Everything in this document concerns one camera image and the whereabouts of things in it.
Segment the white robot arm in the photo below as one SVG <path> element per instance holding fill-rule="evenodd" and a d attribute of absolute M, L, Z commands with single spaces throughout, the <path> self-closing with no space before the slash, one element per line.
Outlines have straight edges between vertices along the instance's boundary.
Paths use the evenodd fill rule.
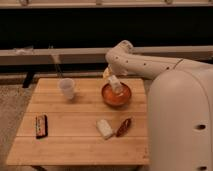
<path fill-rule="evenodd" d="M 213 64 L 143 56 L 123 40 L 105 55 L 115 75 L 152 80 L 147 118 L 150 171 L 213 171 Z"/>

